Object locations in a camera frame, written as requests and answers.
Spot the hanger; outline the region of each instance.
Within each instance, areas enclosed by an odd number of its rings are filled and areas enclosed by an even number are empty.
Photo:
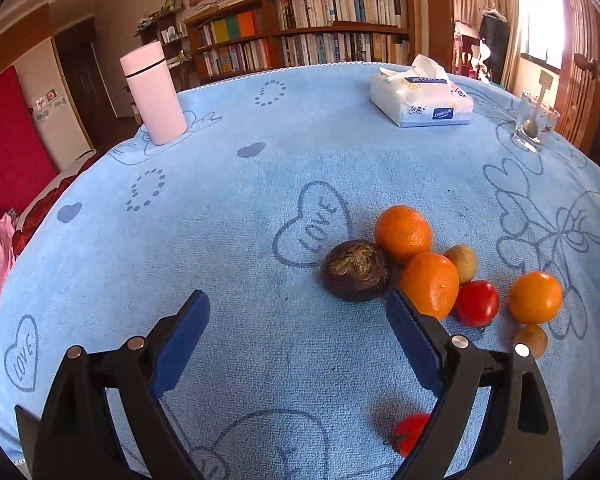
[[[483,7],[480,9],[480,13],[484,16],[485,14],[490,14],[491,16],[494,16],[496,18],[498,18],[499,20],[501,20],[502,22],[506,22],[507,19],[506,17],[498,11],[498,9],[496,9],[495,7]]]

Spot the pink water bottle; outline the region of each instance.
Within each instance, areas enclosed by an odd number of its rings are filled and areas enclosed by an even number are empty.
[[[182,135],[187,121],[158,41],[136,48],[120,59],[131,95],[154,144]]]

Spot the floor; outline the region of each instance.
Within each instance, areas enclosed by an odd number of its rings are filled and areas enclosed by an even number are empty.
[[[96,150],[108,152],[116,144],[133,137],[137,131],[138,125],[133,117],[120,117],[118,118],[118,127],[115,131],[107,136],[106,141],[100,142],[99,145],[94,147]]]

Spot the orange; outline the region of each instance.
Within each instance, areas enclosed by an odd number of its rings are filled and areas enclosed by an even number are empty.
[[[431,227],[415,209],[394,205],[376,220],[376,244],[401,265],[431,248]]]
[[[551,320],[562,305],[562,288],[551,275],[541,270],[520,276],[507,298],[511,315],[520,323],[539,325]]]
[[[442,320],[456,302],[460,278],[442,254],[420,253],[404,267],[398,286],[419,313]]]

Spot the red wall panel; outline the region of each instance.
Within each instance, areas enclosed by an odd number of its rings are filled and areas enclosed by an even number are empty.
[[[22,213],[56,175],[10,66],[0,74],[0,217]]]

